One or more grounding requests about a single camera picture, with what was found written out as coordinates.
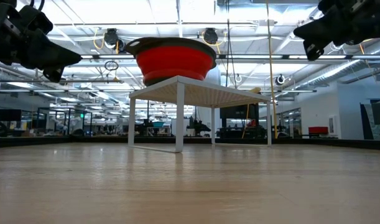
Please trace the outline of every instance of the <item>wooden floor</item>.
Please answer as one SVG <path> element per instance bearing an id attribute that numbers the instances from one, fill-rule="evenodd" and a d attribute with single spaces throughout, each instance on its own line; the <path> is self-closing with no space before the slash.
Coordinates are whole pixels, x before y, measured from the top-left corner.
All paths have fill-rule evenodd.
<path id="1" fill-rule="evenodd" d="M 379 223 L 380 151 L 0 149 L 0 223 Z"/>

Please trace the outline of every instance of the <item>table top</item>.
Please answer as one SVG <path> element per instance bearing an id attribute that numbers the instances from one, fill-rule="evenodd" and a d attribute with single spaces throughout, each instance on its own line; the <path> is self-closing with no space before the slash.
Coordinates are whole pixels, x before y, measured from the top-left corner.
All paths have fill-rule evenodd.
<path id="1" fill-rule="evenodd" d="M 252 103 L 268 102 L 268 96 L 257 93 L 219 86 L 191 78 L 176 76 L 135 91 L 130 98 L 177 103 L 177 84 L 185 86 L 185 105 L 223 108 Z"/>

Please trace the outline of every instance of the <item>shelf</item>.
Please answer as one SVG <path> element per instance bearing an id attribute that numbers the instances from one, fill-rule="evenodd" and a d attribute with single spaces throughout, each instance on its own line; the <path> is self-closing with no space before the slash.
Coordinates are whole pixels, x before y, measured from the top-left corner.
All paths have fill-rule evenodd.
<path id="1" fill-rule="evenodd" d="M 129 97 L 176 104 L 178 83 L 185 86 L 185 105 L 223 108 L 271 100 L 268 96 L 179 76 L 135 91 Z"/>
<path id="2" fill-rule="evenodd" d="M 267 103 L 267 117 L 270 117 L 270 97 L 257 93 L 227 88 L 199 80 L 185 77 L 173 77 L 168 80 L 148 86 L 142 90 L 135 91 L 129 95 L 129 132 L 128 144 L 134 145 L 134 120 L 136 110 L 136 99 L 152 100 L 165 103 L 175 103 L 177 105 L 177 130 L 175 150 L 170 151 L 164 148 L 140 147 L 164 152 L 183 151 L 183 129 L 184 129 L 184 105 L 202 106 L 211 108 L 211 142 L 215 144 L 215 108 L 228 106 L 239 106 L 251 103 Z M 267 145 L 271 145 L 271 122 L 267 119 Z"/>

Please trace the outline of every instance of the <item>white wall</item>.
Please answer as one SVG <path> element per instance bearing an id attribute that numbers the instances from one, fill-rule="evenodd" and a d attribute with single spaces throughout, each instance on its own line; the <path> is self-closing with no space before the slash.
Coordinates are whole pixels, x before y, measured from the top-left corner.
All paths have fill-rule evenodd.
<path id="1" fill-rule="evenodd" d="M 344 80 L 350 78 L 354 77 L 349 75 Z M 277 113 L 301 108 L 303 134 L 308 134 L 310 126 L 328 126 L 329 117 L 336 115 L 340 139 L 364 139 L 360 104 L 370 104 L 371 99 L 377 98 L 380 82 L 376 83 L 373 77 L 351 84 L 333 82 L 329 87 L 317 88 L 316 93 L 301 93 L 293 102 L 279 102 Z M 266 109 L 262 108 L 260 116 L 265 115 Z"/>
<path id="2" fill-rule="evenodd" d="M 338 138 L 341 138 L 339 102 L 336 83 L 329 87 L 318 88 L 316 93 L 301 93 L 295 101 L 279 101 L 276 113 L 300 108 L 302 113 L 302 133 L 308 134 L 308 127 L 329 126 L 329 117 L 337 117 Z M 266 115 L 266 109 L 260 110 L 260 117 Z"/>
<path id="3" fill-rule="evenodd" d="M 338 85 L 341 130 L 343 139 L 364 139 L 360 104 L 380 98 L 380 82 L 373 77 L 347 85 Z"/>

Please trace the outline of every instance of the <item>red bowl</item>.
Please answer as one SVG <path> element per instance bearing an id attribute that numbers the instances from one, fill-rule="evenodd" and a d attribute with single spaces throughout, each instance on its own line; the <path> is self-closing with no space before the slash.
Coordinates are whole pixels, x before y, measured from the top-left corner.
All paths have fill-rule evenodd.
<path id="1" fill-rule="evenodd" d="M 191 39 L 146 37 L 128 43 L 125 50 L 135 56 L 146 86 L 177 75 L 203 80 L 216 66 L 216 52 Z"/>

